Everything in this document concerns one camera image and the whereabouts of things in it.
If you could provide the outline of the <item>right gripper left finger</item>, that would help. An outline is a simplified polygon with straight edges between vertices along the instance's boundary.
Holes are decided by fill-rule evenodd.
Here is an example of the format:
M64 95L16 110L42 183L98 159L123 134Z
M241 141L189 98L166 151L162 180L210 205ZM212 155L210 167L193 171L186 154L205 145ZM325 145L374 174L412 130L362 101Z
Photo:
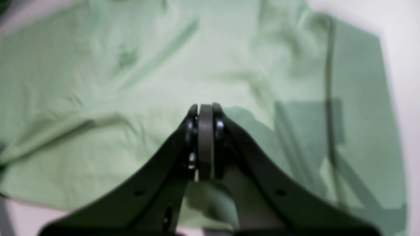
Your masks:
M93 203L45 226L41 236L175 236L185 188L194 180L198 105L150 160Z

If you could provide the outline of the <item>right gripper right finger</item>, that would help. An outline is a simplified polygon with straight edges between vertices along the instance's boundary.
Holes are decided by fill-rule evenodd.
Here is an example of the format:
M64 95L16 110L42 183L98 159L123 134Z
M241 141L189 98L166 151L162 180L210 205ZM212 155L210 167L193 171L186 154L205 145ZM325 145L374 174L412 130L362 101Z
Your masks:
M232 194L236 236L380 235L292 180L218 103L199 107L198 172L200 181L220 182Z

